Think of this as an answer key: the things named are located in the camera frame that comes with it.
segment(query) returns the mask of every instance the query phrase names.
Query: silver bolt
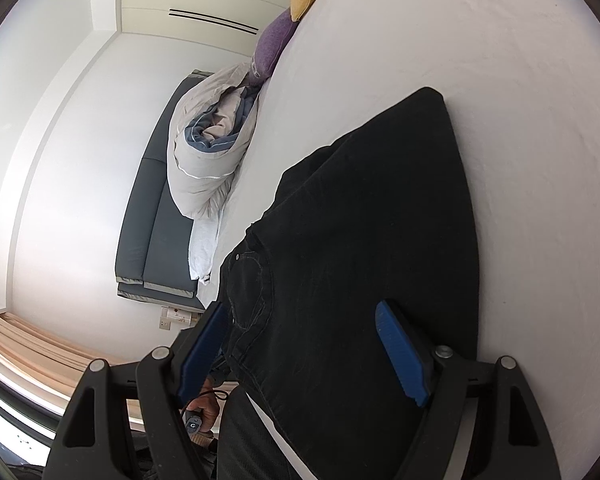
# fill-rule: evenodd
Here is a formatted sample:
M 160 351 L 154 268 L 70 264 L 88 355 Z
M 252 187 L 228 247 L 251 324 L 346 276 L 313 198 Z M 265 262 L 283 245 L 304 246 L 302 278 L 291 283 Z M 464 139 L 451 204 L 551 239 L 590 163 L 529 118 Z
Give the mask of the silver bolt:
M 169 349 L 166 346 L 158 346 L 158 348 L 155 348 L 153 352 L 151 352 L 151 357 L 153 357 L 154 359 L 164 359 L 165 357 L 168 357 L 169 355 Z
M 104 368 L 104 361 L 102 359 L 96 359 L 95 361 L 91 361 L 89 364 L 89 370 L 92 372 L 99 372 Z
M 513 370 L 513 368 L 515 368 L 518 363 L 513 357 L 505 355 L 500 359 L 500 364 L 503 368 L 506 368 L 507 370 Z
M 446 345 L 436 346 L 436 355 L 442 359 L 449 359 L 453 354 L 454 351 Z

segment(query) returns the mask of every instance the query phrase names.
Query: purple pillow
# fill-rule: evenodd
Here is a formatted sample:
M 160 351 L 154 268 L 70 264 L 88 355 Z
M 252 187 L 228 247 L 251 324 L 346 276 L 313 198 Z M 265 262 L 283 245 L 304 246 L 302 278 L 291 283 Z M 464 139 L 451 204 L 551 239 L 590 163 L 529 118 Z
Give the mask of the purple pillow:
M 291 10 L 287 9 L 264 29 L 251 59 L 252 84 L 264 83 L 271 77 L 298 23 L 291 21 Z

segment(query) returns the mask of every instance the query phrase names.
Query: white bed sheet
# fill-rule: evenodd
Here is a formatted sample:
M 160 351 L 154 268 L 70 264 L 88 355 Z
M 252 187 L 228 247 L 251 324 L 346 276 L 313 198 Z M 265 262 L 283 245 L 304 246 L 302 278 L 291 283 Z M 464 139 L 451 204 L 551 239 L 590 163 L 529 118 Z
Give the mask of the white bed sheet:
M 264 89 L 199 297 L 286 168 L 423 86 L 474 201 L 480 357 L 518 359 L 579 480 L 600 453 L 600 24 L 582 0 L 317 0 Z

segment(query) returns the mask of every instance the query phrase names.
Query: cable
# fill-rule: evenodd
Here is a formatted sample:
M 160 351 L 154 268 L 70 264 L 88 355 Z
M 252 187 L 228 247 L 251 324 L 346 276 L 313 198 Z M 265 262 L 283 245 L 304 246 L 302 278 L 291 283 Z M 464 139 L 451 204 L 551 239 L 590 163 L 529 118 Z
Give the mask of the cable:
M 207 390 L 206 392 L 200 392 L 195 397 L 193 397 L 193 399 L 190 399 L 185 403 L 184 407 L 180 410 L 180 415 L 182 415 L 185 412 L 187 406 L 189 406 L 194 400 L 199 399 L 203 395 L 207 394 L 214 394 L 214 397 L 218 400 L 227 400 L 229 398 L 229 394 L 224 390 Z

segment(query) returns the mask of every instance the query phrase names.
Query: white duvet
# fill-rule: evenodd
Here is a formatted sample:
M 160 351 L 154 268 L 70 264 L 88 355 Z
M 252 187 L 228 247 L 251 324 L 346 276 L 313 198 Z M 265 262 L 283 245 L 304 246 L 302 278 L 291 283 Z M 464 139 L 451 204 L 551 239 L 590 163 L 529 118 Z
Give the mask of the white duvet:
M 249 146 L 258 114 L 258 99 L 245 120 L 234 144 L 221 152 L 209 153 L 190 146 L 184 129 L 191 120 L 219 102 L 231 88 L 237 88 L 248 74 L 250 64 L 222 69 L 194 86 L 176 104 L 169 124 L 167 179 L 171 196 L 180 212 L 194 221 L 217 218 L 231 189 L 235 168 Z M 209 128 L 209 136 L 221 137 L 219 130 L 231 130 L 224 120 Z
M 194 220 L 189 239 L 189 275 L 203 283 L 211 274 L 224 202 L 253 135 L 258 98 L 227 150 L 211 153 L 196 149 L 187 143 L 185 128 L 210 106 L 219 104 L 214 124 L 203 136 L 213 140 L 231 132 L 240 101 L 240 92 L 235 88 L 243 85 L 249 68 L 248 62 L 227 67 L 194 86 L 176 104 L 169 125 L 167 178 L 175 205 Z

